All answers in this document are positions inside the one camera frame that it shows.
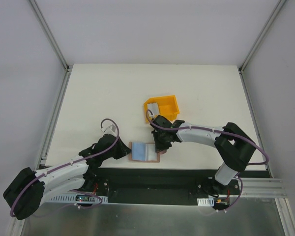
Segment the brown leather card holder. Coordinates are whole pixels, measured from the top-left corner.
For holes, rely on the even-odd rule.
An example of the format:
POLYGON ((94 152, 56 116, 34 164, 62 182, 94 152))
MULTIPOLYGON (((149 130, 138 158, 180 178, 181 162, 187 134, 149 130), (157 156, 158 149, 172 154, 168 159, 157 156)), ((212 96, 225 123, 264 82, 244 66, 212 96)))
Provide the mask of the brown leather card holder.
POLYGON ((130 142, 129 148, 131 149, 128 155, 130 162, 159 163, 160 156, 167 152, 166 150, 156 152, 155 143, 130 142))

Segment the yellow plastic bin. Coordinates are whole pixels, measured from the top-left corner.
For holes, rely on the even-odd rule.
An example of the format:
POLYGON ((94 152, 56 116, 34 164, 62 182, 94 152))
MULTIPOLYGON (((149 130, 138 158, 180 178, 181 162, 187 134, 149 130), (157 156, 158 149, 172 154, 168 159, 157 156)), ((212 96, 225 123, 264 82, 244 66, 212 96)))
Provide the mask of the yellow plastic bin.
MULTIPOLYGON (((170 96, 161 96, 161 97, 153 97, 149 98, 145 103, 144 103, 144 114, 145 114, 145 121, 148 123, 148 119, 146 117, 146 112, 147 112, 147 104, 149 103, 157 103, 159 106, 160 110, 160 115, 164 116, 166 119, 169 121, 174 121, 179 112, 178 104, 176 97, 174 95, 170 96)), ((150 120, 152 120, 153 117, 150 113, 148 114, 148 117, 150 120)))

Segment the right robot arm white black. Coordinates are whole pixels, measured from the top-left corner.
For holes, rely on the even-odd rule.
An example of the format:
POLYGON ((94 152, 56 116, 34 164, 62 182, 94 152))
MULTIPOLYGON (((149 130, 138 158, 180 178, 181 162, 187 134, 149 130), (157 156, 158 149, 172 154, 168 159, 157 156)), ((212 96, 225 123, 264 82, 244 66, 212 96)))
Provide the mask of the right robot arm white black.
POLYGON ((214 129, 187 123, 183 120, 170 122, 158 115, 150 125, 153 127, 155 151, 168 150, 172 143, 198 143, 217 149, 223 164, 211 182, 212 190, 223 194, 229 188, 231 180, 248 166, 256 147, 255 143, 235 123, 214 129))

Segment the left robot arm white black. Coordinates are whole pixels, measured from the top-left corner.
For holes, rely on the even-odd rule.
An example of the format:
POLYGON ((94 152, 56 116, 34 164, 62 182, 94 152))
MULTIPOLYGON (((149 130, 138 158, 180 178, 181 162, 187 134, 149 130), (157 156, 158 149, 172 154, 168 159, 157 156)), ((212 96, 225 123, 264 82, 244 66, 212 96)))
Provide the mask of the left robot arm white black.
POLYGON ((118 160, 130 153, 119 137, 105 134, 65 164, 35 171, 22 169, 3 193, 11 217, 26 219, 47 200, 66 191, 90 191, 94 186, 92 177, 105 160, 118 160))

